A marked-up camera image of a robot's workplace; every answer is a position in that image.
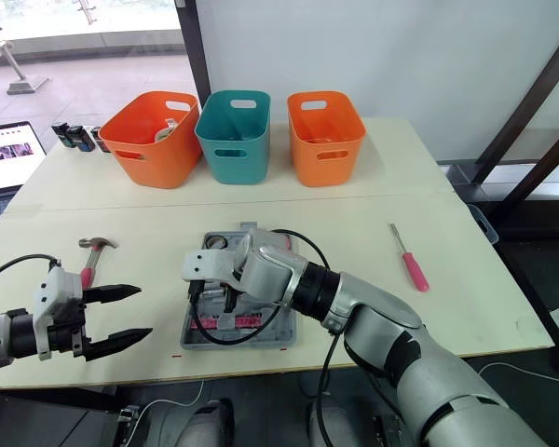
laptop screen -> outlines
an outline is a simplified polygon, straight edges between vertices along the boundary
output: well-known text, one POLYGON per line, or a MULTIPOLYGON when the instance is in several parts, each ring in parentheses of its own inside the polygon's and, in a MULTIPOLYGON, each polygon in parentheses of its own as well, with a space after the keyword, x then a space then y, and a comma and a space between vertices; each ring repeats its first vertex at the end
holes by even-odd
POLYGON ((0 126, 0 189, 24 184, 45 156, 29 123, 0 126))

hammer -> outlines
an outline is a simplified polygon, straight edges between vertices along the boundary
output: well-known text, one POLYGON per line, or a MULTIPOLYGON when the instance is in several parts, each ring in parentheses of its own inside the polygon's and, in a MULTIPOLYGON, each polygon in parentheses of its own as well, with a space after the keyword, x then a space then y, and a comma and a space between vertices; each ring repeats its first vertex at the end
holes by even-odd
POLYGON ((85 264, 85 268, 81 270, 81 285, 83 286, 83 290, 91 287, 93 277, 95 276, 95 265, 97 264, 98 259, 100 259, 103 247, 106 245, 112 247, 113 249, 116 248, 116 244, 114 242, 111 242, 104 237, 92 237, 91 239, 78 240, 79 247, 91 248, 87 264, 85 264))

black cable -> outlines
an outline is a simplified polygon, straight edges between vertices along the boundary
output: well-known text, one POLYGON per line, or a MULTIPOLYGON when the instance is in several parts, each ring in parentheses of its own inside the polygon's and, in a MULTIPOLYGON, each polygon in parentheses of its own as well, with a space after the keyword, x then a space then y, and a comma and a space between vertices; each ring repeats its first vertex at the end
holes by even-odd
POLYGON ((222 340, 220 338, 215 338, 213 335, 208 333, 207 330, 201 324, 200 319, 198 319, 198 309, 197 309, 198 298, 199 296, 196 296, 195 299, 193 300, 193 303, 190 305, 191 317, 195 321, 195 324, 197 325, 197 329, 199 332, 201 332, 201 335, 203 335, 207 340, 209 340, 212 343, 215 343, 216 345, 232 346, 232 345, 239 345, 240 343, 244 343, 247 340, 251 340, 253 337, 256 337, 258 334, 260 334, 280 311, 280 307, 277 306, 274 309, 273 313, 269 316, 267 321, 263 323, 260 327, 258 327, 256 331, 253 331, 248 335, 245 335, 244 337, 237 338, 236 340, 222 340))
MULTIPOLYGON (((285 230, 283 228, 279 228, 279 229, 276 229, 276 230, 271 230, 271 232, 272 233, 282 233, 284 235, 291 235, 291 236, 298 237, 298 238, 304 240, 308 245, 310 245, 310 247, 314 251, 317 252, 319 257, 323 261, 323 265, 325 265, 325 268, 329 268, 329 264, 327 263, 327 259, 325 259, 325 256, 323 255, 323 252, 308 237, 306 237, 304 235, 301 235, 300 233, 297 233, 295 231, 285 230)), ((210 333, 207 332, 207 330, 203 327, 200 319, 198 318, 198 299, 200 297, 200 293, 202 292, 202 289, 199 290, 198 288, 202 287, 203 285, 204 285, 204 283, 202 283, 201 281, 191 281, 191 285, 189 286, 188 293, 190 295, 189 297, 190 297, 190 302, 191 302, 191 305, 190 305, 191 317, 195 321, 195 324, 197 325, 197 329, 201 333, 201 335, 203 335, 203 337, 205 337, 207 340, 209 340, 210 342, 212 342, 216 345, 232 346, 232 345, 239 345, 240 343, 244 343, 248 340, 251 340, 253 337, 256 337, 259 333, 261 333, 269 325, 269 323, 271 323, 273 318, 275 318, 277 316, 277 314, 280 312, 280 306, 278 305, 274 309, 273 313, 266 320, 266 322, 263 323, 263 325, 261 325, 259 328, 257 328, 256 331, 251 332, 248 335, 245 335, 244 337, 237 338, 236 340, 222 340, 222 339, 216 338, 216 337, 214 337, 213 335, 211 335, 210 333)))
POLYGON ((68 441, 68 439, 71 437, 71 435, 73 434, 73 432, 76 430, 76 428, 78 427, 78 425, 83 422, 83 419, 85 419, 85 417, 89 414, 89 410, 85 410, 85 412, 83 413, 83 415, 79 418, 78 421, 76 421, 76 424, 73 425, 73 428, 70 429, 70 431, 66 434, 66 436, 64 437, 64 439, 61 441, 60 444, 58 444, 58 447, 62 447, 64 445, 64 443, 66 441, 68 441))
POLYGON ((329 347, 329 351, 327 351, 327 357, 325 358, 325 363, 323 363, 323 369, 320 373, 319 386, 317 387, 317 422, 319 423, 320 435, 323 437, 323 440, 325 441, 325 445, 327 447, 334 447, 334 445, 329 439, 327 429, 325 428, 325 422, 323 421, 323 407, 321 396, 323 394, 323 382, 325 382, 325 375, 329 372, 329 362, 332 359, 332 355, 334 354, 335 346, 337 345, 337 341, 339 340, 339 335, 340 334, 334 334, 334 341, 329 347))
POLYGON ((377 383, 375 378, 368 371, 365 371, 365 370, 363 370, 363 371, 364 371, 364 375, 366 375, 366 378, 369 380, 369 383, 373 387, 373 390, 375 391, 375 393, 378 394, 381 397, 381 399, 385 401, 385 403, 390 407, 390 409, 394 413, 396 413, 400 417, 400 419, 403 419, 402 412, 400 412, 400 409, 393 402, 393 400, 391 400, 388 397, 388 395, 385 393, 385 391, 383 390, 381 385, 377 383))
MULTIPOLYGON (((296 375, 296 383, 298 384, 298 389, 300 390, 300 394, 302 394, 307 399, 316 399, 317 394, 308 394, 305 391, 305 388, 302 386, 302 382, 300 380, 302 375, 303 374, 301 372, 296 375)), ((322 390, 323 392, 327 391, 327 388, 329 387, 329 383, 331 382, 331 378, 332 378, 331 371, 328 371, 327 378, 325 379, 325 385, 323 386, 323 390, 322 390)))
POLYGON ((26 254, 24 256, 20 256, 18 258, 13 259, 12 261, 8 261, 4 265, 1 265, 0 274, 4 272, 7 268, 11 267, 12 265, 18 264, 22 261, 27 261, 29 259, 47 259, 49 260, 49 268, 58 264, 58 260, 55 257, 50 256, 49 254, 26 254))
POLYGON ((317 252, 320 259, 323 261, 323 265, 325 266, 325 268, 329 268, 329 263, 327 262, 327 259, 325 258, 325 255, 323 254, 323 252, 320 250, 319 247, 317 247, 317 245, 312 240, 310 240, 305 235, 301 235, 300 233, 292 231, 292 230, 285 230, 283 228, 278 228, 277 230, 271 230, 271 232, 272 233, 282 233, 284 235, 295 236, 295 237, 298 237, 299 239, 304 240, 308 245, 310 245, 311 249, 313 249, 314 251, 317 252))

plastic basket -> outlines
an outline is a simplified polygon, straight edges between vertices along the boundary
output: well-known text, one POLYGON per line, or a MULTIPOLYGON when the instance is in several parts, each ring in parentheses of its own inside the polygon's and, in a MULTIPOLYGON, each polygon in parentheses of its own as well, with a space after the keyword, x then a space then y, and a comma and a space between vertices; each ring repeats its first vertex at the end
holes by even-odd
POLYGON ((197 120, 197 98, 193 95, 150 91, 110 119, 100 137, 133 181, 176 188, 201 156, 194 132, 197 120), (165 139, 155 142, 156 133, 168 126, 166 119, 170 118, 178 125, 165 139))
POLYGON ((267 175, 270 103, 255 90, 222 90, 207 99, 195 133, 218 182, 253 184, 267 175))
POLYGON ((338 91, 294 93, 288 98, 288 115, 290 149, 300 183, 347 182, 366 133, 348 96, 338 91))

teal basket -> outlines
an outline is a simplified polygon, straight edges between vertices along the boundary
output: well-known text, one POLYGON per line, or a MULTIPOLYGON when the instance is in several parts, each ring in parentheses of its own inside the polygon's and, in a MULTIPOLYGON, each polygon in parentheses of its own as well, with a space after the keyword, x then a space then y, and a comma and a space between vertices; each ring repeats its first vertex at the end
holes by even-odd
POLYGON ((270 103, 256 90, 222 90, 207 99, 195 133, 218 182, 254 184, 267 175, 270 103))

